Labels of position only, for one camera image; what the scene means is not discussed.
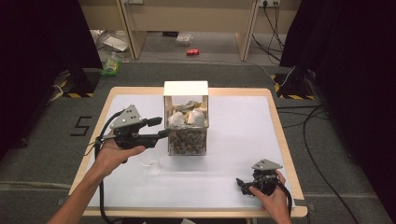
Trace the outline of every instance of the yellow black tape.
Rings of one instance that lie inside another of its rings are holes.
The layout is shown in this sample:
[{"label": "yellow black tape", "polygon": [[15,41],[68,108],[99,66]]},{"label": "yellow black tape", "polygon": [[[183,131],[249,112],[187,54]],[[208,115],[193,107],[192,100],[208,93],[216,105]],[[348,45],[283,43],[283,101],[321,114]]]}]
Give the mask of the yellow black tape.
[{"label": "yellow black tape", "polygon": [[93,93],[64,92],[64,96],[70,98],[93,97]]},{"label": "yellow black tape", "polygon": [[276,75],[271,75],[272,80],[275,83],[276,95],[282,99],[293,99],[293,100],[314,100],[312,91],[308,85],[304,85],[303,88],[294,89],[289,86],[282,85],[283,83],[276,82]]}]

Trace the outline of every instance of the dark curtain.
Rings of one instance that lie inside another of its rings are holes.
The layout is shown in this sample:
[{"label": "dark curtain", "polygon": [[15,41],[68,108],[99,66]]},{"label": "dark curtain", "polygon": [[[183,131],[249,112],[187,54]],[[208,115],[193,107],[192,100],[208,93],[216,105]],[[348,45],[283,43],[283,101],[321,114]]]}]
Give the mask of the dark curtain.
[{"label": "dark curtain", "polygon": [[65,70],[102,68],[77,0],[2,1],[0,7],[3,109],[0,159],[26,136]]},{"label": "dark curtain", "polygon": [[349,153],[396,222],[396,3],[319,2],[303,0],[281,64],[317,73]]}]

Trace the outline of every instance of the gray floor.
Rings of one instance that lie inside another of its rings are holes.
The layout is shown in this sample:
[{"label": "gray floor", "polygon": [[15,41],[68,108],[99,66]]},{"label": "gray floor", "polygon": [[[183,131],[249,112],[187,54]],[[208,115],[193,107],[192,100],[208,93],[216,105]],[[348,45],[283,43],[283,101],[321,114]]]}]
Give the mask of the gray floor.
[{"label": "gray floor", "polygon": [[[123,64],[119,76],[101,79],[94,97],[61,97],[43,111],[28,137],[28,147],[9,151],[0,162],[1,223],[43,223],[59,208],[57,203],[67,196],[93,127],[113,86],[161,86],[166,79],[193,78],[197,76],[195,72],[201,72],[199,77],[209,79],[209,85],[214,87],[268,88],[274,94],[309,208],[308,217],[294,219],[293,223],[353,223],[351,215],[319,174],[314,162],[359,223],[391,223],[361,168],[348,157],[342,136],[325,108],[319,109],[306,123],[309,151],[304,144],[302,122],[313,108],[285,108],[320,105],[324,100],[317,96],[313,101],[277,98],[269,75],[288,71],[288,68],[271,63],[255,43],[251,44],[247,62],[242,63],[233,34],[188,34],[193,36],[190,48],[201,51],[198,57],[187,57],[186,48],[175,46],[172,37],[149,33],[140,59]],[[271,36],[256,35],[256,38],[268,45]],[[100,56],[105,61],[109,56],[108,48],[101,49]],[[75,127],[77,120],[84,116],[80,124],[90,127],[87,133],[71,136],[71,133],[84,133],[84,129]],[[273,223],[268,219],[258,219],[257,222]],[[84,217],[81,223],[104,222],[99,217]]]}]

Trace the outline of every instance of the wrist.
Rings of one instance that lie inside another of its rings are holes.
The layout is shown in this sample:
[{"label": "wrist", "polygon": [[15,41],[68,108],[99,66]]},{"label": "wrist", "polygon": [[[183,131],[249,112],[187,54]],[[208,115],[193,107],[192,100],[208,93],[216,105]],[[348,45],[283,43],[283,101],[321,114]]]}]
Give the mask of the wrist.
[{"label": "wrist", "polygon": [[88,170],[87,174],[85,174],[84,178],[86,178],[89,182],[99,185],[102,180],[106,176],[103,172],[100,171],[100,168],[97,167],[95,164]]},{"label": "wrist", "polygon": [[276,221],[276,224],[291,224],[291,219],[290,217],[282,217]]}]

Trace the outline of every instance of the red object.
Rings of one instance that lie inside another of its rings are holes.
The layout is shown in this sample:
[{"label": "red object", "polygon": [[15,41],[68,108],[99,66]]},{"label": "red object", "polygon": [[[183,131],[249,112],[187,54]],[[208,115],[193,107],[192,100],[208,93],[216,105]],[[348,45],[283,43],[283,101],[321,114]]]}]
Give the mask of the red object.
[{"label": "red object", "polygon": [[199,50],[198,49],[188,49],[187,50],[187,55],[199,55]]}]

